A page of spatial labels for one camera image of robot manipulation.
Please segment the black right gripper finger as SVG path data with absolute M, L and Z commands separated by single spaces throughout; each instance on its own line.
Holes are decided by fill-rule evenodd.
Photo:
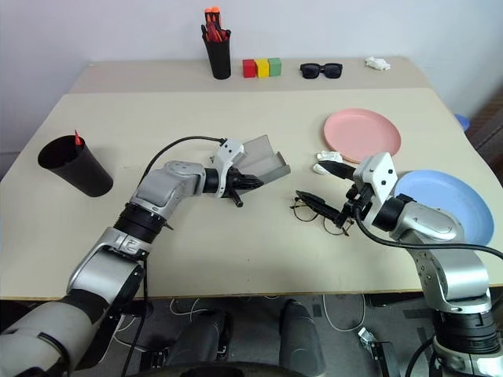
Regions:
M 331 175 L 337 176 L 341 179 L 353 179 L 355 168 L 352 166 L 349 166 L 345 163 L 328 160 L 319 161 L 318 164 L 325 170 L 327 170 Z
M 309 192 L 296 190 L 296 200 L 302 201 L 315 214 L 321 215 L 323 218 L 337 224 L 340 217 L 340 212 L 330 207 L 322 198 Z

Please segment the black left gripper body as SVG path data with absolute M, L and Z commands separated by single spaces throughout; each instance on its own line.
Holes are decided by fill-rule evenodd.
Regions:
M 235 167 L 230 167 L 226 173 L 226 196 L 246 189 L 245 176 Z

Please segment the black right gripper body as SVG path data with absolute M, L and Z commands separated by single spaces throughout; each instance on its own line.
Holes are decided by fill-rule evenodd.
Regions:
M 367 207 L 371 204 L 374 191 L 369 183 L 364 183 L 362 187 L 358 187 L 355 183 L 348 189 L 346 193 L 346 201 L 342 208 L 334 217 L 334 225 L 342 232 L 347 232 L 354 223 L 354 213 L 356 210 L 361 212 L 367 211 Z

